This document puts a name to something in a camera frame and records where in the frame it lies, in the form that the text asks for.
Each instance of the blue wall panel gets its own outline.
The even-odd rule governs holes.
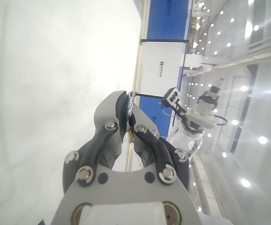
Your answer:
[[[184,39],[189,0],[151,0],[147,39]]]
[[[161,137],[167,138],[171,117],[165,115],[161,106],[160,99],[143,97],[140,98],[140,109],[156,124]],[[172,113],[172,108],[164,108],[165,113]]]

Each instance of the black bracket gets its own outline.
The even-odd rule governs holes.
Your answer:
[[[174,178],[176,178],[173,162],[166,146],[147,129],[145,129],[144,132],[135,130],[135,135],[153,152],[157,178],[159,181],[165,185],[174,183],[174,181],[166,181],[160,177],[163,170],[171,166],[173,168],[172,174],[175,175]]]
[[[63,189],[64,192],[69,189],[70,185],[76,179],[76,173],[81,168],[90,169],[88,179],[78,179],[79,185],[86,187],[91,185],[96,177],[97,166],[99,159],[101,161],[101,154],[105,151],[108,142],[112,135],[118,131],[118,124],[114,122],[114,126],[109,130],[106,125],[103,125],[95,136],[86,144],[84,144],[75,155],[75,159],[66,161],[63,168]]]

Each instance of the white floor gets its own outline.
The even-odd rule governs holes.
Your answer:
[[[132,89],[140,27],[133,0],[0,0],[0,224],[57,206],[95,108]]]

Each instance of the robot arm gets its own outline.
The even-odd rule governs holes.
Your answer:
[[[191,127],[185,111],[179,114]],[[156,125],[133,103],[132,93],[109,95],[97,107],[94,122],[94,137],[65,157],[65,196],[52,225],[202,225],[187,192],[187,153],[159,137]],[[144,168],[115,172],[112,167],[126,131],[133,133],[134,149]]]
[[[180,93],[177,88],[170,89],[161,100],[165,107],[172,107],[177,115],[177,123],[174,125],[167,140],[174,146],[183,148],[189,158],[200,148],[202,137],[206,129],[211,129],[215,125],[225,125],[227,120],[213,114],[217,107],[223,79],[218,79],[213,86],[197,99],[193,108],[184,110],[180,103]],[[225,121],[218,124],[217,118]]]

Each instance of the black cable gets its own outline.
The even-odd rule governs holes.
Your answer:
[[[218,115],[214,115],[214,116],[225,121],[224,124],[217,124],[217,125],[222,125],[222,126],[227,125],[227,123],[228,123],[227,119],[225,119],[224,117],[218,116]]]

